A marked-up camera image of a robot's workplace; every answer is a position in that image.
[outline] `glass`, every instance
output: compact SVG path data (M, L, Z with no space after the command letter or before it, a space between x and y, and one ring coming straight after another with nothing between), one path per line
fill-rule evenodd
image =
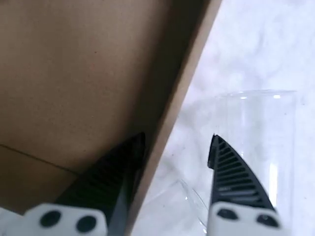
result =
M207 233L207 220L199 195L179 180L141 208L132 235L200 236Z
M243 157L285 226L292 223L295 92L259 90L216 98L216 132Z

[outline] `cardboard box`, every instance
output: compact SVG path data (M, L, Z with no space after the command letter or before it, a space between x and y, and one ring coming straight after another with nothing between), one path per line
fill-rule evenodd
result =
M131 230L220 0L0 5L0 206L53 201L139 131L150 155Z

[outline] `white marble countertop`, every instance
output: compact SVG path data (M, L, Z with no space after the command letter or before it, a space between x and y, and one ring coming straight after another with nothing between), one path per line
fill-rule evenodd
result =
M146 203L179 178L208 202L212 180L206 160L216 95L296 90L292 231L315 236L314 12L313 0L223 0ZM139 218L137 227L152 226Z

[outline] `brown cardboard surface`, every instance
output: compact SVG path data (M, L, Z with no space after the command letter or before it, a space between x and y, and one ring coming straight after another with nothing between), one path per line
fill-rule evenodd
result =
M75 179L65 170L0 147L0 207L24 213L53 202Z
M80 172L128 137L171 5L2 1L0 144Z
M6 172L10 184L0 180L0 188L8 189L0 206L21 210L51 201L68 184L61 186L60 179L70 183L110 148L144 131L150 155L131 208L130 231L219 4L0 1L0 146L25 153L25 159L32 156L31 162L10 154L19 156L18 173L13 158L0 151L0 163L13 168L12 176ZM46 169L47 179L37 180ZM33 186L47 183L55 186L51 198ZM33 200L9 199L28 188Z
M185 59L183 60L182 67L178 74L177 81L174 84L169 101L165 107L164 114L160 120L159 127L150 150L149 161L134 201L131 205L126 235L131 233L133 225L137 219L137 215L141 209L145 195L158 167L158 163L176 121L177 114L180 111L220 5L221 0L205 1L205 5L203 6L204 11L200 12L199 24L195 28L189 49L187 50Z

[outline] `glass rim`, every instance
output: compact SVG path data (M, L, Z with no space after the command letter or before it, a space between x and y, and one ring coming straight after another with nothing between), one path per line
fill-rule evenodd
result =
M274 98L281 98L282 96L290 96L296 93L295 90L245 90L239 92L231 92L223 95L217 96L217 98L240 98L246 99L248 97L258 97L258 96L273 96Z

